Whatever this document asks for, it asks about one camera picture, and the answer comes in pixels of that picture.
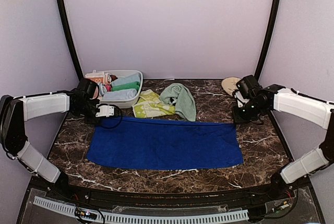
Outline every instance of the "black pole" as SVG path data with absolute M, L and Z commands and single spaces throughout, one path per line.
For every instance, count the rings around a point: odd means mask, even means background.
M 276 16 L 277 16 L 279 3 L 280 3 L 280 0 L 272 0 L 271 11 L 270 11 L 270 16 L 269 16 L 269 21 L 268 21 L 268 27 L 267 27 L 267 31 L 266 31 L 266 36 L 265 36 L 265 40 L 263 42 L 260 58 L 259 58 L 259 61 L 257 63 L 257 67 L 256 67 L 255 74 L 254 74 L 254 77 L 257 80 L 259 80 L 259 78 L 260 78 L 263 66 L 264 66 L 265 61 L 266 61 L 266 57 L 267 57 L 267 53 L 268 53 L 268 49 L 269 49 L 269 45 L 270 45 L 270 41 L 271 41 L 273 28 L 275 26 L 275 21 L 276 21 Z
M 69 49 L 69 53 L 71 55 L 71 59 L 72 59 L 72 62 L 75 68 L 75 72 L 77 73 L 78 79 L 81 80 L 84 77 L 84 75 L 81 70 L 77 52 L 75 51 L 74 42 L 72 39 L 72 34 L 69 28 L 69 23 L 68 23 L 68 19 L 66 15 L 65 3 L 64 3 L 64 0 L 57 0 L 57 3 L 58 3 L 58 10 L 61 16 L 63 30 L 64 30 L 67 46 Z

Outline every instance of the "white perforated rail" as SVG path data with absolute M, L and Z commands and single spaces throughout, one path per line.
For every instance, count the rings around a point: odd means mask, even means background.
M 35 205 L 49 209 L 53 212 L 75 218 L 75 205 L 69 203 L 61 203 L 42 197 L 35 197 L 33 202 Z M 102 223 L 102 217 L 99 213 L 95 222 Z M 221 224 L 231 223 L 241 220 L 248 220 L 248 211 L 234 211 L 231 213 L 222 213 L 214 215 L 200 216 L 181 216 L 181 217 L 155 217 L 155 216 L 135 216 L 120 215 L 101 211 L 105 217 L 105 223 L 127 223 L 127 224 Z

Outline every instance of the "towel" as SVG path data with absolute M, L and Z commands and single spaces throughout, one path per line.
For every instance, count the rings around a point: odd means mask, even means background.
M 111 91 L 114 92 L 114 91 L 120 91 L 120 90 L 125 90 L 125 89 L 136 89 L 138 92 L 139 88 L 140 88 L 140 83 L 135 81 L 135 82 L 112 87 Z
M 119 86 L 119 85 L 124 85 L 127 83 L 131 83 L 131 82 L 141 82 L 140 80 L 140 75 L 137 74 L 132 74 L 130 76 L 126 76 L 126 77 L 122 77 L 122 78 L 118 78 L 117 80 L 114 80 L 111 82 L 111 86 L 115 87 L 115 86 Z
M 120 118 L 106 118 L 111 127 Z M 123 117 L 114 129 L 100 126 L 87 159 L 125 169 L 226 168 L 243 163 L 234 124 L 168 121 Z
M 160 100 L 165 104 L 174 104 L 175 113 L 189 121 L 196 121 L 195 100 L 189 89 L 179 83 L 165 88 L 160 94 Z
M 103 95 L 103 100 L 129 100 L 137 95 L 136 89 L 126 89 L 115 92 L 106 92 Z
M 136 118 L 151 118 L 175 114 L 175 106 L 161 102 L 151 89 L 141 92 L 138 103 L 132 106 Z

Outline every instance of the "white bracket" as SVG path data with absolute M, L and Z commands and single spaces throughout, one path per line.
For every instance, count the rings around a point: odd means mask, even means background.
M 115 114 L 115 107 L 112 105 L 101 105 L 98 106 L 100 109 L 100 112 L 96 113 L 96 117 L 109 117 L 114 116 Z

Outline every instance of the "dark brown marble surface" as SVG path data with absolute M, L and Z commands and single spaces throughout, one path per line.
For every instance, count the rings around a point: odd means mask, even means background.
M 221 88 L 221 80 L 145 80 L 143 91 L 160 94 L 174 82 L 184 84 L 194 96 L 197 121 L 232 122 L 234 99 Z M 132 109 L 124 114 L 133 116 Z M 178 115 L 160 119 L 183 120 Z M 270 176 L 288 163 L 280 139 L 268 117 L 264 125 L 252 123 L 237 126 L 244 163 L 223 169 L 178 171 L 130 170 L 99 166 L 86 159 L 94 127 L 83 118 L 70 114 L 59 131 L 49 160 L 64 170 L 70 184 L 132 193 L 201 193 L 232 190 L 267 184 Z

